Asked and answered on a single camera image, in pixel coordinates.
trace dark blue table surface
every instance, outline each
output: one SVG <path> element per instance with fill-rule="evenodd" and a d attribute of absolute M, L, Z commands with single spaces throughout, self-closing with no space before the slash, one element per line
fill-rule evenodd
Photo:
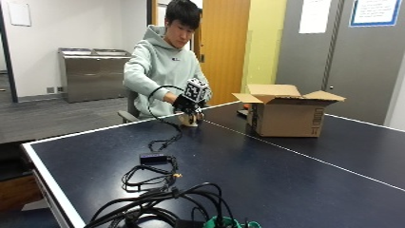
<path fill-rule="evenodd" d="M 180 189 L 219 184 L 236 219 L 263 227 L 404 227 L 402 132 L 326 117 L 317 139 L 256 138 L 237 109 L 207 110 L 208 121 L 183 127 L 183 139 L 164 150 L 177 158 Z M 85 222 L 104 203 L 132 196 L 121 190 L 124 173 L 148 143 L 175 134 L 152 121 L 33 144 Z M 163 207 L 191 219 L 184 200 Z"/>

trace metal cabinet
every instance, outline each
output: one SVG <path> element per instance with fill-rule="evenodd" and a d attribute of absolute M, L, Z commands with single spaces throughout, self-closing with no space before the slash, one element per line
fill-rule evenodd
<path fill-rule="evenodd" d="M 60 48 L 63 98 L 69 103 L 125 96 L 124 65 L 131 54 L 120 49 Z"/>

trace black cable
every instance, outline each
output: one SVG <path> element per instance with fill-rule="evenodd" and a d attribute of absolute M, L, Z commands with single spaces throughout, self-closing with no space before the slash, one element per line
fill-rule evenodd
<path fill-rule="evenodd" d="M 147 198 L 147 199 L 143 199 L 143 200 L 137 200 L 137 201 L 133 201 L 131 202 L 129 204 L 127 204 L 125 206 L 115 209 L 111 213 L 108 213 L 107 215 L 104 215 L 103 217 L 95 219 L 87 226 L 85 228 L 89 228 L 89 227 L 96 227 L 99 225 L 103 225 L 104 223 L 109 222 L 112 219 L 115 219 L 115 217 L 119 216 L 119 214 L 121 212 L 125 212 L 128 211 L 131 208 L 136 207 L 136 206 L 140 206 L 143 204 L 145 204 L 147 202 L 151 202 L 151 201 L 156 201 L 156 200 L 169 200 L 172 199 L 172 195 L 169 192 L 164 193 L 167 196 L 160 196 L 159 198 Z"/>
<path fill-rule="evenodd" d="M 205 186 L 213 186 L 217 189 L 219 194 L 205 191 L 205 190 L 200 190 L 200 188 L 203 188 Z M 155 215 L 157 219 L 161 219 L 169 225 L 173 226 L 176 219 L 179 219 L 179 217 L 172 212 L 167 211 L 164 208 L 156 207 L 156 205 L 159 203 L 161 203 L 164 200 L 172 200 L 172 199 L 179 199 L 179 198 L 183 198 L 183 199 L 193 202 L 197 207 L 195 207 L 192 209 L 192 211 L 197 209 L 201 212 L 205 220 L 209 220 L 209 215 L 208 215 L 207 209 L 204 208 L 203 204 L 191 197 L 191 195 L 201 196 L 213 203 L 215 208 L 216 208 L 216 213 L 217 213 L 217 217 L 215 220 L 215 225 L 217 227 L 220 227 L 223 225 L 223 216 L 221 216 L 220 205 L 224 204 L 224 206 L 228 210 L 228 214 L 231 216 L 232 227 L 236 227 L 236 222 L 235 222 L 235 218 L 233 218 L 233 214 L 232 214 L 229 205 L 220 194 L 221 194 L 220 187 L 213 183 L 205 182 L 203 184 L 195 185 L 192 188 L 189 188 L 185 191 L 180 191 L 180 190 L 177 190 L 176 187 L 173 187 L 171 191 L 147 192 L 145 194 L 140 195 L 137 198 L 112 200 L 97 210 L 97 212 L 96 212 L 95 216 L 92 217 L 91 222 L 85 226 L 85 228 L 96 227 L 109 221 L 112 221 L 112 225 L 117 225 L 123 219 L 132 219 L 133 222 L 137 222 L 136 223 L 136 225 L 137 225 L 137 224 L 140 224 L 141 219 L 144 218 L 143 215 L 147 215 L 147 214 Z M 131 201 L 131 203 L 128 203 L 123 207 L 115 209 L 111 213 L 108 213 L 104 216 L 101 216 L 100 218 L 97 218 L 97 216 L 100 215 L 100 213 L 108 206 L 111 206 L 119 202 L 123 202 L 123 201 Z"/>
<path fill-rule="evenodd" d="M 149 103 L 149 99 L 151 97 L 153 96 L 153 94 L 156 93 L 157 90 L 160 90 L 161 88 L 164 87 L 172 87 L 172 88 L 176 88 L 176 89 L 180 89 L 181 91 L 184 91 L 184 89 L 181 89 L 180 87 L 175 86 L 175 85 L 161 85 L 159 86 L 149 94 L 148 96 L 148 103 Z M 180 126 L 175 123 L 171 123 L 168 121 L 165 121 L 164 119 L 161 119 L 160 117 L 155 116 L 155 114 L 152 113 L 152 110 L 151 110 L 151 105 L 148 105 L 148 111 L 152 115 L 152 117 L 159 120 L 163 124 L 168 124 L 171 126 L 175 127 L 176 131 L 177 131 L 177 135 L 173 136 L 172 138 L 169 138 L 168 140 L 159 140 L 159 141 L 152 141 L 149 144 L 148 144 L 148 147 L 149 147 L 149 150 L 151 152 L 161 152 L 172 143 L 175 143 L 176 141 L 179 141 L 183 137 L 183 132 L 181 132 L 181 129 L 180 129 Z M 163 143 L 160 149 L 156 151 L 153 149 L 153 144 L 155 143 Z"/>
<path fill-rule="evenodd" d="M 175 156 L 167 156 L 167 161 L 171 163 L 172 165 L 172 169 L 171 171 L 167 171 L 167 170 L 163 170 L 163 169 L 159 169 L 153 166 L 149 166 L 149 165 L 137 165 L 136 167 L 133 167 L 123 176 L 121 178 L 121 182 L 123 182 L 123 185 L 121 185 L 121 188 L 128 192 L 128 193 L 132 193 L 132 192 L 139 192 L 141 189 L 140 187 L 145 184 L 157 184 L 157 183 L 161 183 L 164 182 L 164 186 L 160 187 L 160 188 L 149 188 L 149 189 L 143 189 L 143 190 L 156 190 L 156 189 L 160 189 L 161 191 L 164 191 L 165 189 L 168 189 L 168 187 L 173 184 L 176 178 L 175 178 L 175 174 L 176 174 L 176 171 L 179 169 L 179 165 L 177 165 L 177 160 L 176 160 L 176 157 Z M 161 176 L 159 177 L 155 177 L 149 180 L 144 180 L 141 182 L 136 182 L 136 183 L 132 183 L 129 182 L 129 179 L 135 176 L 136 172 L 139 170 L 149 170 L 152 172 L 156 172 L 159 174 L 163 174 Z M 128 187 L 137 187 L 139 190 L 131 190 L 128 189 Z"/>
<path fill-rule="evenodd" d="M 181 198 L 184 198 L 184 199 L 192 201 L 192 202 L 197 205 L 195 208 L 199 208 L 199 210 L 200 210 L 200 212 L 201 212 L 201 214 L 203 214 L 203 216 L 204 216 L 205 221 L 208 221 L 208 220 L 209 220 L 209 215 L 208 215 L 208 211 L 207 211 L 205 207 L 203 206 L 203 204 L 201 204 L 200 202 L 197 202 L 197 201 L 196 201 L 191 196 L 188 196 L 188 195 L 181 196 Z"/>

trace power adapter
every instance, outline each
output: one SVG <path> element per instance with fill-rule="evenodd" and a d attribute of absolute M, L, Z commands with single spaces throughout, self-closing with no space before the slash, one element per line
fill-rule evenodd
<path fill-rule="evenodd" d="M 176 220 L 175 228 L 203 228 L 203 221 L 192 221 L 192 220 Z"/>
<path fill-rule="evenodd" d="M 140 164 L 167 163 L 167 155 L 163 153 L 143 153 L 139 155 Z"/>

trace wooden door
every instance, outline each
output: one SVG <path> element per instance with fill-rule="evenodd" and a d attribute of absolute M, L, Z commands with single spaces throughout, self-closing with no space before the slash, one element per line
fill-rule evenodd
<path fill-rule="evenodd" d="M 243 62 L 251 0 L 204 0 L 200 65 L 213 90 L 211 105 L 236 101 L 241 92 Z"/>

